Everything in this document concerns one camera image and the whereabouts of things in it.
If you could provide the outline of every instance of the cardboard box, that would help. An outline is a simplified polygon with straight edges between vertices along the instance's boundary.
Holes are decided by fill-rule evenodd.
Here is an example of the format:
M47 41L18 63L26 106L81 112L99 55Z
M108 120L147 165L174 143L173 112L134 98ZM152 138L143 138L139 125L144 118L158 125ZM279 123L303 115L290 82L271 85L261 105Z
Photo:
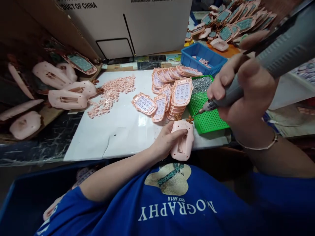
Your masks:
M102 59L180 50L192 0L57 0Z
M97 53L55 0L4 1L0 8L0 21L0 45L1 48L4 49L0 52L0 82L2 89L8 91L6 94L7 101L0 101L0 112L23 103L25 100L29 100L27 97L23 97L23 93L19 90L15 81L10 81L5 78L5 73L8 73L6 48L18 51L30 44L36 45L34 40L39 39L43 32L49 32L60 43L74 48L74 50L87 57L91 62L100 61ZM34 46L34 51L43 52L43 48L39 44L38 47ZM96 65L96 67L98 69L97 73L91 76L87 76L76 70L76 74L79 77L78 80L91 80L95 78L100 72L101 64ZM47 109L47 107L43 107L39 110L39 113L43 117L43 124L40 130L62 112L63 110L54 108ZM1 126L0 132L5 133L3 130L5 129ZM6 133L0 135L0 140L3 142L6 140L12 142L14 138L12 135Z

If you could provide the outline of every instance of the wrist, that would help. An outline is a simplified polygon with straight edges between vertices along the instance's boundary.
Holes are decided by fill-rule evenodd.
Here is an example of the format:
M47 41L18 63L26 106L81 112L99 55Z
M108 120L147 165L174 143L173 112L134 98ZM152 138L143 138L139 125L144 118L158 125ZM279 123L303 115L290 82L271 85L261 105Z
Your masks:
M244 125L231 126L235 138L244 146L265 148L274 139L274 132L264 121L256 120Z
M165 154L161 152L161 148L157 148L154 144L152 144L147 150L150 158L156 160L157 162L165 159L168 156L168 154L165 156Z

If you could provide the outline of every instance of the bracelet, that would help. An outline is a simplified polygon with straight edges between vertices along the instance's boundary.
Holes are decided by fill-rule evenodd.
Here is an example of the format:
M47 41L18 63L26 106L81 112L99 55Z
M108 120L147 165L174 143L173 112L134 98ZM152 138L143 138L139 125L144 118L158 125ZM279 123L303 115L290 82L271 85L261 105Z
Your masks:
M253 147L247 147L244 144L242 144L240 141L238 141L236 138L235 140L239 143L239 145L241 145L242 147L246 148L246 149L250 149L250 150L255 150L255 151L261 151L261 150L268 150L269 148L271 148L276 142L278 142L278 135L277 133L273 130L273 132L275 133L275 137L272 140L272 143L269 144L267 147L263 147L263 148L253 148Z

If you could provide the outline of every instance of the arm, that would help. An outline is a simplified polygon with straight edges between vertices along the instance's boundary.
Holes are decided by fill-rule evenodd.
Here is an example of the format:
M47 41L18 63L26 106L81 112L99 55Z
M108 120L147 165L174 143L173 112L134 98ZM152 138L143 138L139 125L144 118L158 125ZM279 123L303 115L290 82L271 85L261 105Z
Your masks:
M138 154L105 166L88 177L81 185L83 195L92 201L105 201L115 195L136 175L165 159L186 129L171 133L174 121L163 127L155 142Z
M258 32L245 38L240 48L249 49L268 32ZM238 73L244 97L231 107L219 108L220 117L226 121L235 137L247 147L264 148L271 144L274 132L261 117L270 106L277 83L255 58L242 54L235 55L222 67L208 89L208 97L221 99L225 96L223 86L232 82ZM278 137L268 150L245 149L257 169L267 175L282 177L315 177L315 164L297 146Z
M232 130L236 138L247 147L266 147L274 138L272 128L262 120L243 128L232 127ZM315 163L301 149L280 136L278 142L268 150L245 151L261 173L282 177L315 177Z

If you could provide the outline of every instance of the hand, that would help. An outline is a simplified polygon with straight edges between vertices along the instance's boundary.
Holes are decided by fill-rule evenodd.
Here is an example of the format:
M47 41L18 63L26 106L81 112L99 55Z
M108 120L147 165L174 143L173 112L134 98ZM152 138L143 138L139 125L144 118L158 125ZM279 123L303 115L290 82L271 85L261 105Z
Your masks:
M240 48L247 50L267 35L268 31L260 31L245 38ZM207 91L209 99L222 99L225 96L224 86L230 84L235 73L238 73L244 97L231 107L218 108L221 119L231 128L242 128L261 120L268 109L276 91L276 82L266 69L261 67L255 58L237 54L227 61Z
M160 160L165 159L170 154L171 148L176 141L187 134L188 130L180 129L171 133L174 121L170 121L165 125L150 149L158 156Z

